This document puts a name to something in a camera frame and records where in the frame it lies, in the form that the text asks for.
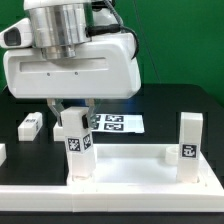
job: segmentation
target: white cube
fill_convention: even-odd
[[[43,126],[42,114],[30,113],[18,127],[19,141],[33,141]]]

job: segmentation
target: white block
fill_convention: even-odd
[[[70,107],[61,112],[69,175],[89,177],[96,168],[91,128],[83,128],[83,116],[88,112],[85,107]]]
[[[0,166],[5,162],[5,160],[6,160],[5,144],[0,144]]]
[[[177,181],[198,182],[202,127],[202,114],[181,114]]]
[[[60,127],[58,122],[54,126],[53,133],[55,142],[63,142],[65,140],[63,127]]]
[[[18,127],[19,141],[33,141],[42,126],[42,114],[39,112],[30,113]]]

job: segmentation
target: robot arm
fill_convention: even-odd
[[[29,19],[0,33],[0,45],[9,49],[4,68],[11,93],[48,102],[133,96],[141,85],[136,40],[119,32],[122,20],[108,2],[25,0]]]

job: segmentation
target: black and white pattern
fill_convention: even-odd
[[[98,130],[99,129],[99,126],[100,126],[100,123],[96,123],[93,130]]]
[[[96,122],[100,122],[100,119],[101,119],[101,115],[96,115]]]
[[[182,145],[182,158],[196,159],[197,158],[197,145],[183,144]]]
[[[36,122],[36,119],[26,119],[26,123],[34,123]]]
[[[81,152],[81,146],[79,139],[68,138],[68,148],[73,152]]]
[[[91,146],[90,135],[87,135],[85,138],[83,138],[83,143],[84,143],[84,149],[87,150]]]
[[[108,122],[124,122],[124,116],[107,115],[106,121],[108,121]]]
[[[123,131],[124,125],[116,124],[116,123],[105,123],[104,130],[105,131]]]

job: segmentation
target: black cable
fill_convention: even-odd
[[[144,42],[145,42],[145,45],[146,45],[146,50],[147,50],[149,59],[151,60],[151,63],[152,63],[154,72],[155,72],[155,74],[156,74],[156,77],[157,77],[159,83],[161,84],[161,78],[160,78],[160,75],[159,75],[158,70],[157,70],[157,68],[156,68],[156,64],[155,64],[155,61],[154,61],[154,59],[153,59],[153,56],[152,56],[152,53],[151,53],[150,46],[149,46],[149,44],[148,44],[148,41],[147,41],[147,38],[146,38],[146,34],[145,34],[144,29],[143,29],[143,27],[142,27],[142,23],[141,23],[140,15],[139,15],[139,12],[138,12],[138,7],[137,7],[136,0],[133,0],[133,5],[134,5],[134,10],[135,10],[136,20],[137,20],[137,22],[138,22],[138,25],[139,25],[139,29],[140,29],[141,35],[142,35],[142,37],[143,37],[143,39],[144,39]]]
[[[134,39],[135,39],[135,44],[136,44],[136,48],[135,48],[135,52],[134,55],[132,57],[132,59],[134,59],[138,52],[139,52],[139,40],[138,40],[138,36],[135,33],[134,30],[125,27],[125,26],[120,26],[119,24],[111,24],[108,26],[89,26],[86,27],[86,34],[88,37],[93,37],[93,36],[97,36],[97,35],[102,35],[102,34],[106,34],[106,33],[118,33],[120,31],[124,30],[125,32],[129,32],[133,35]]]
[[[137,54],[138,54],[138,52],[139,52],[139,48],[140,48],[140,43],[139,43],[138,36],[137,36],[137,34],[135,33],[134,30],[132,30],[132,29],[130,29],[130,28],[128,28],[128,27],[121,26],[121,30],[124,30],[124,31],[126,31],[126,32],[131,33],[131,34],[133,35],[134,39],[135,39],[136,47],[135,47],[135,53],[134,53],[134,55],[133,55],[133,57],[132,57],[132,59],[134,59],[134,58],[137,56]]]

